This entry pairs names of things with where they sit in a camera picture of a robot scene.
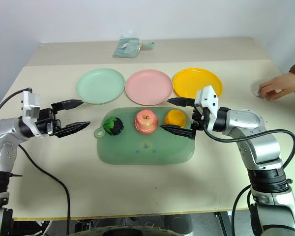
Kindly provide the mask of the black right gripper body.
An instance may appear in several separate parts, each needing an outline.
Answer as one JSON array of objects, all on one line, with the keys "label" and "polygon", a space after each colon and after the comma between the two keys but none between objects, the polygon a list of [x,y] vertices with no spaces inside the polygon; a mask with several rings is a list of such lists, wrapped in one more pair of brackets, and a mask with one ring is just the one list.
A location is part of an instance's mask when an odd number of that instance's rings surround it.
[{"label": "black right gripper body", "polygon": [[190,128],[194,131],[208,129],[210,111],[208,108],[194,107]]}]

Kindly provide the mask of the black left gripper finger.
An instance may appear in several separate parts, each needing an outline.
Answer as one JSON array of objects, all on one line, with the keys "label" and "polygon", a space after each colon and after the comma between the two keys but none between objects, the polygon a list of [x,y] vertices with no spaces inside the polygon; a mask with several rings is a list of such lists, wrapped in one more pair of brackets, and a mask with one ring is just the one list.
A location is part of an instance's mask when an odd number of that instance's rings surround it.
[{"label": "black left gripper finger", "polygon": [[65,127],[58,128],[54,132],[54,135],[57,136],[58,138],[62,138],[65,136],[75,134],[75,133],[83,130],[84,128],[86,128],[89,125],[90,125],[90,121],[75,122],[75,123],[66,125]]},{"label": "black left gripper finger", "polygon": [[70,99],[51,104],[54,111],[70,110],[82,105],[84,102],[78,99]]}]

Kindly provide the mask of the person's bare hand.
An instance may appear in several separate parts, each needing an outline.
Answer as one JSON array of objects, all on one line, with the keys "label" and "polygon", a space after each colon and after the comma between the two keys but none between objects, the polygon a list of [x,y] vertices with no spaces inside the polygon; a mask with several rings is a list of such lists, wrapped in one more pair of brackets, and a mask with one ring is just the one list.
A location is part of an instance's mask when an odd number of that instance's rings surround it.
[{"label": "person's bare hand", "polygon": [[277,76],[259,85],[259,97],[274,101],[295,92],[295,74]]}]

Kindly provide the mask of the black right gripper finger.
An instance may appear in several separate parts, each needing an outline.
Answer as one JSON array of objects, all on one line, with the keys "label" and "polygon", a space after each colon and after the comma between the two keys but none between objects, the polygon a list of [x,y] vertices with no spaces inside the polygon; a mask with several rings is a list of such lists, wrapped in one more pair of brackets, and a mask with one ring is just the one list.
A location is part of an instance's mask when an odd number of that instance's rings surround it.
[{"label": "black right gripper finger", "polygon": [[171,125],[171,124],[161,124],[159,126],[163,128],[165,131],[170,132],[174,135],[187,137],[191,140],[195,140],[196,131],[194,130],[181,128],[178,125]]},{"label": "black right gripper finger", "polygon": [[192,98],[184,98],[184,97],[175,97],[175,98],[170,98],[167,100],[168,103],[171,103],[176,106],[180,107],[194,107],[195,104],[195,99]]}]

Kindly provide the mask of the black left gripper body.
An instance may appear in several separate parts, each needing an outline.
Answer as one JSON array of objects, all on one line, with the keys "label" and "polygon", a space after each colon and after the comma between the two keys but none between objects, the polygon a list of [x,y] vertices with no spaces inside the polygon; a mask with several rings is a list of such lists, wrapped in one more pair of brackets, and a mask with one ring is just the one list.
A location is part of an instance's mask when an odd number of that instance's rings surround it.
[{"label": "black left gripper body", "polygon": [[40,110],[39,117],[35,123],[41,134],[49,136],[61,135],[61,121],[57,119],[58,111],[54,108]]}]

